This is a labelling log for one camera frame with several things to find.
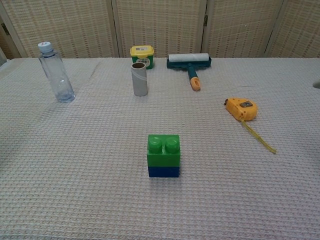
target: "yellow container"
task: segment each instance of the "yellow container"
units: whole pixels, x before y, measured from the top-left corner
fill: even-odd
[[[130,55],[133,63],[144,63],[146,69],[152,69],[154,65],[154,48],[150,45],[133,46]]]

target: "yellow tape measure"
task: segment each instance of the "yellow tape measure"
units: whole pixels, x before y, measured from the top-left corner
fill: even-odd
[[[234,116],[235,119],[240,121],[242,125],[270,152],[276,153],[277,150],[272,148],[262,137],[259,136],[251,127],[249,127],[246,121],[251,121],[257,116],[258,106],[255,102],[246,98],[227,98],[224,102],[226,109]]]

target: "clear plastic bottle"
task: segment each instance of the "clear plastic bottle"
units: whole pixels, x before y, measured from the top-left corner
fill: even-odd
[[[39,60],[56,99],[62,103],[71,102],[76,96],[60,53],[53,49],[49,41],[40,42],[38,48],[41,52]]]

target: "cardboard tube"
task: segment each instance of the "cardboard tube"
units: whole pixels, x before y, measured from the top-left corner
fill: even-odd
[[[147,67],[143,62],[135,62],[131,65],[133,93],[136,96],[148,94]]]

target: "toy building block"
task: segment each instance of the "toy building block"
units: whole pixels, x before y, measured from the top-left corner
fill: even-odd
[[[179,177],[179,135],[149,135],[147,147],[147,163],[149,177]]]

